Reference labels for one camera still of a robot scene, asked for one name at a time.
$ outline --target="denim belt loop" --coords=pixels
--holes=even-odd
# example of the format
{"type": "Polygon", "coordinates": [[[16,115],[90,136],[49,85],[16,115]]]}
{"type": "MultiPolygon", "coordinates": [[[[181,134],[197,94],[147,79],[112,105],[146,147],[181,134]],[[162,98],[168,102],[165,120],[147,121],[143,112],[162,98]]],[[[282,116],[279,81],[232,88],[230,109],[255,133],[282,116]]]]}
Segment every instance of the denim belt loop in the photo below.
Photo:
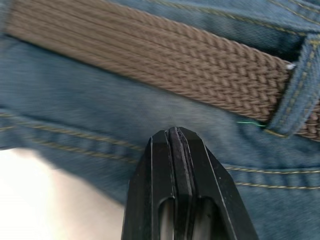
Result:
{"type": "Polygon", "coordinates": [[[266,128],[279,137],[297,133],[320,98],[320,34],[305,38],[299,62],[280,105],[266,128]]]}
{"type": "Polygon", "coordinates": [[[5,19],[7,19],[12,2],[12,0],[0,0],[0,35],[3,33],[6,25],[5,19]]]}

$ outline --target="blue denim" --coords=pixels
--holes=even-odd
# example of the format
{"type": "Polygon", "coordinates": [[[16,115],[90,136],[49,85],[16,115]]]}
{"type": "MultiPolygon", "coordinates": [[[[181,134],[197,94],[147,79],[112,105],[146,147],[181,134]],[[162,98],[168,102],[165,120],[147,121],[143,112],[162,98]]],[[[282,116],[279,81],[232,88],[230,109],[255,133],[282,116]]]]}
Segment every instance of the blue denim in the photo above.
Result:
{"type": "MultiPolygon", "coordinates": [[[[10,2],[0,0],[0,29],[10,2]]],[[[320,7],[301,0],[115,2],[296,62],[266,127],[274,134],[1,32],[0,148],[35,149],[124,203],[149,137],[185,127],[232,175],[261,240],[318,240],[320,143],[293,134],[319,100],[320,7]]]]}

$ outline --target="brown woven belt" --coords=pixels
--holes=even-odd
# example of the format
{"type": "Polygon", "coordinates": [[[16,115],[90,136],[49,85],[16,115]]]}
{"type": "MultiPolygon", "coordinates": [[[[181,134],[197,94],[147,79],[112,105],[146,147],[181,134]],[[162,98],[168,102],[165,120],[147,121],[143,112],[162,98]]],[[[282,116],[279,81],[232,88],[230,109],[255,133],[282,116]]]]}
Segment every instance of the brown woven belt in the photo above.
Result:
{"type": "MultiPolygon", "coordinates": [[[[16,0],[6,32],[85,63],[268,122],[289,62],[204,30],[101,0],[16,0]]],[[[320,141],[320,105],[302,130],[320,141]]]]}

